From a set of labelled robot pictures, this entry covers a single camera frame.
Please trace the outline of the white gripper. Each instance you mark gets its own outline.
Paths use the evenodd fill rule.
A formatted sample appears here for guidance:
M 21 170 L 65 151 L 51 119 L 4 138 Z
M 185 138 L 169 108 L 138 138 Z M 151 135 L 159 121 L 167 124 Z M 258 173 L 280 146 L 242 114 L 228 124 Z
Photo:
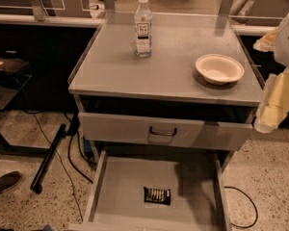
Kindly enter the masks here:
M 274 51 L 275 61 L 288 66 L 278 75 L 269 75 L 253 123 L 257 132 L 271 133 L 289 113 L 289 13 L 278 28 L 258 39 L 253 48 L 261 52 Z

